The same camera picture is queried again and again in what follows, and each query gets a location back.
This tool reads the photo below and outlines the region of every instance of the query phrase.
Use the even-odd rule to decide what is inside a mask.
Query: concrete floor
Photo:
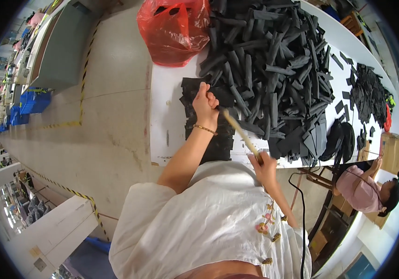
[[[13,126],[0,136],[6,150],[23,165],[67,188],[93,197],[110,239],[130,186],[155,182],[163,170],[151,165],[149,154],[152,62],[135,20],[141,2],[131,1],[118,7],[121,11],[104,16],[98,25],[86,69],[81,126],[36,129],[78,122],[80,83],[54,92],[52,103],[42,114],[31,115],[29,124]],[[297,170],[278,170],[289,203],[296,193],[296,189],[287,182],[293,172]],[[72,196],[43,178],[34,177],[60,195]],[[297,183],[298,177],[294,176],[292,181]],[[308,182],[304,176],[300,187],[305,197],[305,227],[310,230],[320,213],[327,190]],[[293,212],[301,224],[300,193]],[[100,229],[94,234],[105,239]]]

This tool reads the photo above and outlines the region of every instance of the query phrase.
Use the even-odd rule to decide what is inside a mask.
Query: white blouse
[[[230,260],[260,265],[271,279],[301,277],[302,229],[282,221],[252,170],[231,161],[206,163],[189,186],[179,195],[155,183],[130,187],[109,253],[119,279],[174,279]],[[306,247],[304,278],[310,277]]]

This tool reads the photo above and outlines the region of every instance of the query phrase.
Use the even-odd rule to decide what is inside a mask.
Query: dark hair
[[[384,212],[378,213],[379,217],[386,217],[389,212],[397,207],[399,201],[399,182],[396,178],[393,179],[393,182],[395,182],[395,185],[390,189],[390,197],[383,204],[383,206],[386,206],[386,210]]]
[[[32,14],[26,19],[26,24],[29,23],[29,21],[33,18],[35,15],[35,12],[32,12]]]

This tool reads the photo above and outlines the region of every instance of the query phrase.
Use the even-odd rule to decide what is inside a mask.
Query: yellow black hazard tape
[[[88,53],[86,54],[86,61],[85,61],[85,66],[83,68],[83,77],[81,78],[81,94],[80,94],[80,116],[78,121],[69,121],[69,122],[63,122],[63,123],[58,123],[58,124],[50,124],[46,125],[43,127],[31,127],[27,128],[25,130],[41,130],[41,129],[52,129],[52,128],[58,128],[58,127],[74,127],[74,126],[81,126],[83,122],[83,100],[85,99],[85,77],[86,77],[86,69],[88,67],[88,62],[89,62],[89,55],[91,53],[91,47],[92,43],[94,42],[95,34],[97,33],[98,26],[100,24],[100,20],[98,20],[94,33],[92,34],[92,39],[89,44],[89,50]]]
[[[20,162],[20,161],[19,161],[18,159],[16,159],[14,156],[11,155],[11,157],[12,157],[13,159],[15,159],[16,161]],[[72,190],[72,189],[69,189],[68,187],[63,186],[63,185],[61,185],[60,183],[55,182],[55,181],[53,181],[53,180],[51,180],[51,179],[45,177],[44,175],[40,174],[39,172],[36,172],[35,170],[32,170],[31,168],[29,168],[28,166],[24,165],[23,163],[21,163],[21,164],[22,164],[23,166],[25,166],[27,169],[29,169],[31,172],[33,172],[34,174],[36,174],[37,176],[40,176],[42,179],[44,179],[44,180],[46,180],[46,181],[48,181],[48,182],[51,182],[52,184],[54,184],[54,185],[56,185],[56,186],[58,186],[58,187],[61,187],[61,188],[65,189],[65,190],[67,190],[67,191],[73,193],[73,194],[76,195],[76,196],[82,197],[82,198],[84,198],[84,199],[89,199],[89,200],[91,201],[92,207],[93,207],[93,209],[94,209],[94,214],[95,214],[95,216],[96,216],[96,218],[97,218],[97,221],[98,221],[100,227],[102,228],[103,233],[105,234],[105,237],[107,238],[107,241],[108,241],[108,242],[110,241],[110,238],[109,238],[108,235],[107,235],[107,231],[106,231],[105,228],[103,227],[103,223],[102,223],[102,221],[100,220],[100,215],[99,215],[99,213],[98,213],[98,211],[97,211],[97,206],[96,206],[96,204],[95,204],[94,198],[92,198],[92,197],[90,197],[90,196],[87,196],[87,195],[84,195],[84,194],[82,194],[82,193],[79,193],[79,192],[77,192],[77,191],[74,191],[74,190]]]

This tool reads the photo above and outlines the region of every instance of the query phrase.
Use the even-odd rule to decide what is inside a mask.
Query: bracelet
[[[214,132],[214,131],[212,131],[212,130],[210,130],[210,129],[207,129],[207,128],[203,127],[203,126],[199,126],[199,125],[197,125],[197,124],[193,124],[193,127],[198,127],[198,128],[200,128],[200,129],[203,129],[203,130],[206,130],[206,131],[208,131],[208,132],[211,132],[211,133],[213,133],[214,136],[218,135],[217,132]]]

